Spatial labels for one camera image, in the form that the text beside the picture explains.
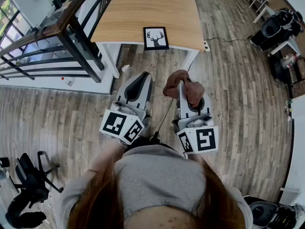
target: office chair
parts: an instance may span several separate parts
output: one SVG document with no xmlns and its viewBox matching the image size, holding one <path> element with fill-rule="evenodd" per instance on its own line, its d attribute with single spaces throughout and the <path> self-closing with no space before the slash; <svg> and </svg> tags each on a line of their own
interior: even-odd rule
<svg viewBox="0 0 305 229">
<path fill-rule="evenodd" d="M 21 193 L 11 202 L 5 217 L 9 224 L 14 228 L 34 228 L 39 226 L 46 216 L 42 212 L 24 213 L 21 212 L 30 203 L 31 208 L 35 203 L 42 203 L 49 197 L 49 190 L 45 187 L 47 182 L 52 188 L 61 193 L 63 188 L 57 188 L 47 175 L 56 170 L 59 165 L 55 165 L 47 172 L 44 172 L 41 164 L 41 155 L 44 152 L 37 153 L 39 169 L 35 168 L 29 156 L 24 153 L 20 159 L 16 159 L 16 173 L 21 184 L 14 184 L 16 190 L 21 189 Z"/>
</svg>

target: hair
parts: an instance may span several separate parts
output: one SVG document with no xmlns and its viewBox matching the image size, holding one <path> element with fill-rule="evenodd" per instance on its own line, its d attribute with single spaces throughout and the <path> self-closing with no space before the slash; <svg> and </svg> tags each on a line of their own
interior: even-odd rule
<svg viewBox="0 0 305 229">
<path fill-rule="evenodd" d="M 203 159 L 202 167 L 206 186 L 201 199 L 193 208 L 193 228 L 245 229 L 244 216 L 236 200 Z M 104 229 L 123 229 L 123 207 L 118 183 L 119 174 L 114 174 L 113 164 L 109 164 L 104 172 L 97 173 L 72 209 L 67 228 L 92 229 L 98 221 L 102 221 Z"/>
</svg>

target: plastic bottle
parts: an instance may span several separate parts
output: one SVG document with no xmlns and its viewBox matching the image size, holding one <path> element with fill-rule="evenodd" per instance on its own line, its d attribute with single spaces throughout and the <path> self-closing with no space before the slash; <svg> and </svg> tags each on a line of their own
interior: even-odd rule
<svg viewBox="0 0 305 229">
<path fill-rule="evenodd" d="M 66 79 L 66 78 L 62 77 L 61 80 L 63 82 L 65 82 L 68 86 L 72 86 L 73 85 L 73 81 L 71 81 L 69 79 Z"/>
<path fill-rule="evenodd" d="M 290 68 L 294 63 L 296 62 L 296 55 L 293 55 L 292 53 L 287 54 L 284 58 L 281 59 L 281 66 L 284 69 Z"/>
</svg>

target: sleeve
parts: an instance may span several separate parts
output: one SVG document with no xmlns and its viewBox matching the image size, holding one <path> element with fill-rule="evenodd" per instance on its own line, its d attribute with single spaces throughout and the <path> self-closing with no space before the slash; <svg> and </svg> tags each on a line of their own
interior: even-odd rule
<svg viewBox="0 0 305 229">
<path fill-rule="evenodd" d="M 58 229 L 66 229 L 69 215 L 74 204 L 80 198 L 90 179 L 78 177 L 68 182 L 57 201 L 55 213 Z"/>
<path fill-rule="evenodd" d="M 252 229 L 252 226 L 253 226 L 252 211 L 251 211 L 249 205 L 247 204 L 247 202 L 244 200 L 244 197 L 242 196 L 241 192 L 235 187 L 226 186 L 226 188 L 231 193 L 231 195 L 235 198 L 239 209 L 244 214 L 244 221 L 246 224 L 246 229 Z"/>
</svg>

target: black picture frame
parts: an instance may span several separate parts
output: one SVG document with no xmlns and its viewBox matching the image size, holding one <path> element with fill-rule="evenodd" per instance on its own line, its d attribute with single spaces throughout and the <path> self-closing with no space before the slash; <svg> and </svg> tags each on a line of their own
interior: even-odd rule
<svg viewBox="0 0 305 229">
<path fill-rule="evenodd" d="M 159 47 L 147 47 L 147 42 L 146 42 L 146 30 L 147 29 L 162 29 L 164 32 L 164 38 L 166 45 L 165 46 L 159 46 Z M 144 38 L 144 50 L 167 50 L 169 49 L 168 41 L 167 41 L 167 35 L 166 35 L 166 30 L 165 27 L 143 27 L 143 38 Z"/>
</svg>

